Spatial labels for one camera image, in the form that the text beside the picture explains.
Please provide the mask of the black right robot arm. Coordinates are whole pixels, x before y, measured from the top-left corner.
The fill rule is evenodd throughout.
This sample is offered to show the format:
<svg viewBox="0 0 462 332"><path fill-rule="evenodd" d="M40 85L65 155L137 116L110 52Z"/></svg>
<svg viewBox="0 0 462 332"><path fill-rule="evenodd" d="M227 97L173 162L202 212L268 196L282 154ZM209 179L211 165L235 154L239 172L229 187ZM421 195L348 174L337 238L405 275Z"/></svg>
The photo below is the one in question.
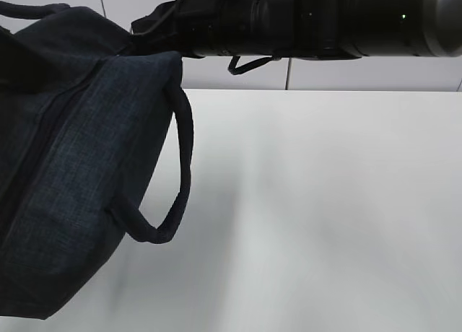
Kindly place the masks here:
<svg viewBox="0 0 462 332"><path fill-rule="evenodd" d="M173 0L131 28L188 57L459 57L461 0Z"/></svg>

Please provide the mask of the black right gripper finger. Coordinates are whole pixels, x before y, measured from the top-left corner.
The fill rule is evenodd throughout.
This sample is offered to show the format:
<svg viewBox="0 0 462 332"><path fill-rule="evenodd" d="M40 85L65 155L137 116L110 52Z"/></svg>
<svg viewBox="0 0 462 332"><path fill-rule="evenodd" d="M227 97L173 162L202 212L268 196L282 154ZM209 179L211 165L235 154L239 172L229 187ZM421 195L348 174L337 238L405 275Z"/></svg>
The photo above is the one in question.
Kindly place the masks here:
<svg viewBox="0 0 462 332"><path fill-rule="evenodd" d="M151 14L132 22L132 33L124 54L149 56L169 52L180 56L174 23L176 5L177 1L162 3Z"/></svg>

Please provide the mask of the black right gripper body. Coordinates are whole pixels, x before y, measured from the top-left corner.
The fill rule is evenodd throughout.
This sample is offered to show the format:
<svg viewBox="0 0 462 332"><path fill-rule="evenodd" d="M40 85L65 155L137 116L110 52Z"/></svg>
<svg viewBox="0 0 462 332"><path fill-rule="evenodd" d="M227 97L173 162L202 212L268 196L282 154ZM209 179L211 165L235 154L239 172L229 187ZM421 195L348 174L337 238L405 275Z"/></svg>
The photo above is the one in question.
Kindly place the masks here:
<svg viewBox="0 0 462 332"><path fill-rule="evenodd" d="M174 19L197 56L280 58L295 45L295 0L180 0Z"/></svg>

